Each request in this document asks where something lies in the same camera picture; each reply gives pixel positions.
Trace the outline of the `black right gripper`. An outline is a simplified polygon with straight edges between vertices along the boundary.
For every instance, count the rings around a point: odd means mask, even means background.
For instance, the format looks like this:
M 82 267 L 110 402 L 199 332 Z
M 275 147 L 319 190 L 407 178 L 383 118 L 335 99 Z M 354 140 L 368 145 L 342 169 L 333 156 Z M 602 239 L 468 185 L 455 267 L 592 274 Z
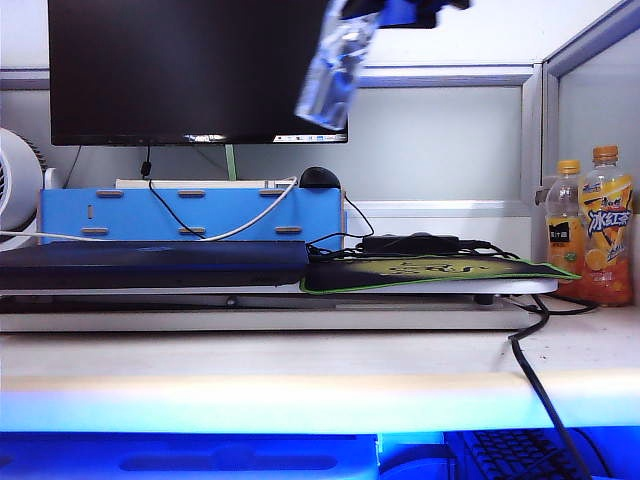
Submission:
M 378 21 L 383 29 L 434 29 L 437 26 L 438 4 L 458 10 L 467 10 L 471 0 L 347 0 L 344 16 L 365 16 L 381 12 Z

